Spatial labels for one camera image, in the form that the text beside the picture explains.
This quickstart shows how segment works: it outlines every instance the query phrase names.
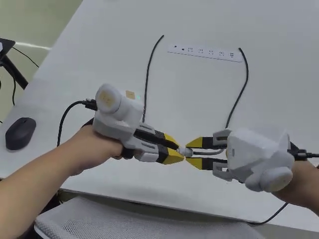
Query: power strip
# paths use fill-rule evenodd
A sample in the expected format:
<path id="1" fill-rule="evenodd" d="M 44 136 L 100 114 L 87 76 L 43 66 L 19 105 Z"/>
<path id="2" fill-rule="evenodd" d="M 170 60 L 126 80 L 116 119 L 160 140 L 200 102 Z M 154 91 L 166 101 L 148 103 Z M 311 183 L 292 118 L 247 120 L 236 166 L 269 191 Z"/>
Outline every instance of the power strip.
<path id="1" fill-rule="evenodd" d="M 169 53 L 198 56 L 211 59 L 219 59 L 226 61 L 242 62 L 243 56 L 241 53 L 236 51 L 222 50 L 216 48 L 200 47 L 200 46 L 190 46 L 190 45 L 179 45 L 173 44 L 169 46 Z"/>

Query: floor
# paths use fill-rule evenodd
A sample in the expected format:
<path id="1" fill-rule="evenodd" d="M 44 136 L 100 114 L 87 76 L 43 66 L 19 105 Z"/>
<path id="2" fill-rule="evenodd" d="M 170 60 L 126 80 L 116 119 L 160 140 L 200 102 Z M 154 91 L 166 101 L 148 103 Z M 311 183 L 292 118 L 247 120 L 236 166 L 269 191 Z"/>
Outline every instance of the floor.
<path id="1" fill-rule="evenodd" d="M 0 37 L 16 41 L 16 48 L 38 65 L 50 51 L 82 0 L 0 0 Z M 9 58 L 31 81 L 37 67 L 20 53 L 12 50 Z M 0 120 L 12 107 L 13 81 L 1 67 Z M 17 88 L 15 99 L 23 93 Z M 317 238 L 317 234 L 266 225 L 256 228 L 266 238 Z"/>

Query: black mouse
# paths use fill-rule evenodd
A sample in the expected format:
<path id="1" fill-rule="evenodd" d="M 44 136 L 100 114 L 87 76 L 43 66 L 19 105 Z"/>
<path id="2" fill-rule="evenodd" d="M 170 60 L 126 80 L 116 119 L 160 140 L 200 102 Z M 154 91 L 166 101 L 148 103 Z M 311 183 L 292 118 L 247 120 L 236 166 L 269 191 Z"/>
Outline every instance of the black mouse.
<path id="1" fill-rule="evenodd" d="M 31 140 L 36 122 L 31 118 L 20 118 L 5 133 L 5 146 L 9 150 L 26 147 Z"/>

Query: hand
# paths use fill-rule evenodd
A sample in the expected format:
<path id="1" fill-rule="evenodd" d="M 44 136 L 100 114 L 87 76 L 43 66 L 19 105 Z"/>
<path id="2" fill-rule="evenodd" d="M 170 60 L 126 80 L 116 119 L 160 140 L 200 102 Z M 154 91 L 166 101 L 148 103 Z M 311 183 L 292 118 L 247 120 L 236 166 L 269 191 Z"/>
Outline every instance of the hand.
<path id="1" fill-rule="evenodd" d="M 76 154 L 72 161 L 74 164 L 73 175 L 80 174 L 85 169 L 96 167 L 110 157 L 121 155 L 123 148 L 119 141 L 94 132 L 91 125 L 81 128 L 61 146 L 67 148 L 68 152 Z"/>
<path id="2" fill-rule="evenodd" d="M 290 204 L 311 210 L 313 207 L 317 208 L 319 205 L 319 170 L 308 161 L 296 161 L 292 171 L 293 179 L 290 184 L 274 195 Z"/>

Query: black wire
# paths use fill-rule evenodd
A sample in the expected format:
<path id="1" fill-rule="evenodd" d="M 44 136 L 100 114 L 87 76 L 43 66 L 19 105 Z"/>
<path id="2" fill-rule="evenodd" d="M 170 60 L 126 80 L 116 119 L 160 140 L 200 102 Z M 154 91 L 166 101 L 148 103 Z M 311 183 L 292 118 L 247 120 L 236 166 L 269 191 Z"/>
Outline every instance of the black wire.
<path id="1" fill-rule="evenodd" d="M 149 73 L 150 73 L 150 66 L 151 66 L 151 62 L 152 62 L 152 58 L 153 58 L 153 54 L 159 44 L 159 42 L 164 38 L 164 35 L 160 37 L 160 39 L 157 41 L 157 43 L 155 44 L 153 51 L 151 53 L 151 57 L 149 60 L 149 64 L 148 64 L 148 69 L 146 71 L 146 81 L 145 81 L 145 90 L 144 90 L 144 112 L 143 112 L 143 118 L 142 118 L 142 122 L 145 122 L 145 115 L 146 115 L 146 107 L 147 107 L 147 96 L 148 96 L 148 85 L 149 85 Z"/>
<path id="2" fill-rule="evenodd" d="M 250 225 L 254 225 L 254 226 L 260 226 L 263 224 L 266 224 L 268 222 L 270 222 L 272 219 L 274 219 L 275 216 L 277 216 L 283 209 L 285 209 L 286 206 L 288 206 L 289 203 L 285 203 L 281 208 L 279 208 L 278 211 L 276 211 L 275 214 L 273 214 L 271 217 L 269 217 L 267 220 L 261 222 L 261 223 L 249 223 Z"/>
<path id="3" fill-rule="evenodd" d="M 22 51 L 16 49 L 15 47 L 13 47 L 14 50 L 16 50 L 17 52 L 19 52 L 20 54 L 22 54 L 23 56 L 25 56 L 26 58 L 28 58 L 34 65 L 37 66 L 37 68 L 39 68 L 39 65 L 36 64 L 28 55 L 26 55 L 25 53 L 23 53 Z"/>
<path id="4" fill-rule="evenodd" d="M 14 76 L 12 78 L 13 78 L 12 104 L 13 104 L 13 106 L 15 106 L 14 97 L 15 97 L 15 91 L 16 91 L 16 80 L 15 80 Z"/>
<path id="5" fill-rule="evenodd" d="M 224 151 L 223 149 L 221 149 L 219 151 L 216 151 L 216 152 L 197 152 L 197 151 L 194 151 L 193 154 L 197 154 L 197 155 L 219 155 L 223 151 Z"/>
<path id="6" fill-rule="evenodd" d="M 69 111 L 76 105 L 85 105 L 85 101 L 76 101 L 72 104 L 70 104 L 70 106 L 68 108 L 66 108 L 65 112 L 63 113 L 63 116 L 61 118 L 60 121 L 60 126 L 59 126 L 59 134 L 58 134 L 58 142 L 56 144 L 56 146 L 60 146 L 60 142 L 61 142 L 61 134 L 62 134 L 62 127 L 63 127 L 63 123 L 65 120 L 66 115 L 69 113 Z"/>
<path id="7" fill-rule="evenodd" d="M 227 119 L 225 128 L 228 128 L 228 126 L 229 126 L 231 117 L 232 117 L 232 115 L 233 115 L 233 113 L 234 113 L 234 111 L 235 111 L 235 109 L 236 109 L 236 106 L 237 106 L 237 104 L 238 104 L 238 102 L 239 102 L 241 96 L 242 96 L 243 93 L 244 93 L 244 90 L 245 90 L 245 88 L 246 88 L 246 86 L 247 86 L 248 79 L 249 79 L 249 68 L 248 68 L 248 62 L 247 62 L 245 53 L 243 52 L 243 50 L 242 50 L 241 48 L 238 48 L 238 50 L 239 50 L 240 53 L 242 54 L 242 56 L 243 56 L 243 58 L 244 58 L 244 61 L 245 61 L 245 65 L 246 65 L 246 80 L 245 80 L 245 83 L 244 83 L 243 88 L 241 89 L 241 91 L 240 91 L 240 93 L 239 93 L 239 95 L 238 95 L 238 97 L 237 97 L 237 100 L 236 100 L 236 102 L 235 102 L 233 108 L 231 109 L 231 111 L 230 111 L 230 113 L 229 113 L 229 116 L 228 116 L 228 119 Z"/>
<path id="8" fill-rule="evenodd" d="M 244 58 L 244 61 L 245 61 L 245 65 L 246 65 L 246 80 L 245 80 L 245 83 L 243 85 L 243 88 L 241 89 L 236 101 L 235 101 L 235 104 L 233 105 L 233 108 L 231 109 L 229 115 L 228 115 L 228 118 L 227 118 L 227 122 L 226 122 L 226 126 L 225 128 L 228 128 L 229 126 L 229 123 L 230 123 L 230 120 L 233 116 L 233 113 L 238 105 L 238 102 L 240 100 L 240 98 L 242 97 L 245 89 L 246 89 L 246 86 L 247 86 L 247 83 L 248 83 L 248 79 L 249 79 L 249 67 L 248 67 L 248 62 L 247 62 L 247 58 L 245 56 L 245 53 L 243 52 L 243 50 L 241 48 L 238 48 L 238 50 L 240 51 L 240 53 L 242 54 L 243 58 Z M 194 154 L 197 154 L 197 155 L 218 155 L 218 154 L 221 154 L 222 152 L 224 152 L 223 149 L 219 150 L 219 151 L 216 151 L 216 152 L 193 152 Z"/>
<path id="9" fill-rule="evenodd" d="M 13 78 L 12 104 L 13 104 L 13 106 L 15 106 L 15 101 L 14 101 L 15 92 L 16 92 L 16 79 L 15 79 L 15 75 L 14 75 L 13 71 L 12 71 L 10 68 L 7 67 L 6 70 L 9 72 L 9 75 L 11 75 L 12 78 Z"/>

